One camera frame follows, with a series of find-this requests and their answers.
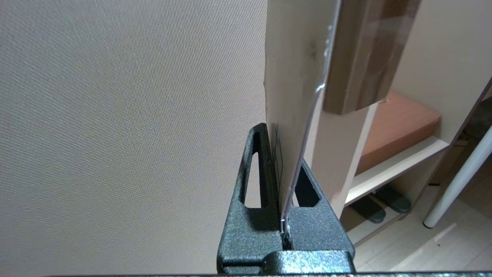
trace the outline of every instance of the textured wall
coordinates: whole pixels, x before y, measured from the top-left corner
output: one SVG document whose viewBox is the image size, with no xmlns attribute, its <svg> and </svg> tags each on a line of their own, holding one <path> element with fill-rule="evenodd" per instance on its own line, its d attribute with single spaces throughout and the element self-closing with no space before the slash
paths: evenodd
<svg viewBox="0 0 492 277">
<path fill-rule="evenodd" d="M 265 1 L 7 1 L 0 276 L 213 273 Z"/>
</svg>

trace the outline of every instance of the metal leg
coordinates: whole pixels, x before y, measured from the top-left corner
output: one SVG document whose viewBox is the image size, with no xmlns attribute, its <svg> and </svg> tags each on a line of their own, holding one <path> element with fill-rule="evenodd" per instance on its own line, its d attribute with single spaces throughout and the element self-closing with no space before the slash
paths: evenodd
<svg viewBox="0 0 492 277">
<path fill-rule="evenodd" d="M 477 170 L 482 166 L 484 161 L 492 152 L 492 127 L 489 128 L 484 138 L 478 143 L 475 150 L 466 160 L 460 171 L 456 174 L 444 195 L 439 199 L 437 205 L 432 209 L 424 220 L 424 225 L 428 228 L 433 228 L 441 219 L 449 206 L 453 203 L 456 197 L 464 189 L 466 184 L 475 175 Z"/>
</svg>

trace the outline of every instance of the floor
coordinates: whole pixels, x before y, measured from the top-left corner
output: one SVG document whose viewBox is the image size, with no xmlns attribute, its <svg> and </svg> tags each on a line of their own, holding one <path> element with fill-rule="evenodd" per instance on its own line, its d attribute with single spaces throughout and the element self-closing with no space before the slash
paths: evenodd
<svg viewBox="0 0 492 277">
<path fill-rule="evenodd" d="M 492 158 L 428 229 L 422 221 L 438 193 L 427 187 L 409 216 L 357 247 L 357 271 L 492 271 Z"/>
</svg>

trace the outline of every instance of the shelf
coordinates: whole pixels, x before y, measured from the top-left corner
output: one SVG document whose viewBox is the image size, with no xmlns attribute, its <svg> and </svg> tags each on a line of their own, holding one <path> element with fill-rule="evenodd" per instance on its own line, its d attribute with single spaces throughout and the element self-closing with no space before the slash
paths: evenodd
<svg viewBox="0 0 492 277">
<path fill-rule="evenodd" d="M 355 176 L 345 200 L 345 206 L 395 179 L 448 145 L 448 143 L 436 137 L 430 137 Z"/>
<path fill-rule="evenodd" d="M 383 222 L 376 224 L 364 219 L 351 207 L 343 209 L 340 222 L 347 231 L 347 235 L 353 245 L 360 245 L 365 241 L 365 238 L 376 232 L 379 228 L 383 228 L 391 220 L 396 220 L 397 217 L 400 218 L 404 216 L 389 207 L 385 207 L 384 210 L 386 212 L 386 217 Z"/>
</svg>

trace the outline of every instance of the black metal clamp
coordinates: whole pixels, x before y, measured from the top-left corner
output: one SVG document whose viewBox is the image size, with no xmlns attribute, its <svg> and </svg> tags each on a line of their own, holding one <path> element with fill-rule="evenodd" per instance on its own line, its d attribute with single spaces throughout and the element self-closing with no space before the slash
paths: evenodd
<svg viewBox="0 0 492 277">
<path fill-rule="evenodd" d="M 258 153 L 261 208 L 244 205 L 249 170 Z M 354 273 L 354 247 L 309 166 L 296 185 L 299 207 L 289 214 L 290 237 L 282 241 L 274 161 L 265 123 L 247 136 L 229 213 L 217 253 L 221 274 Z"/>
</svg>

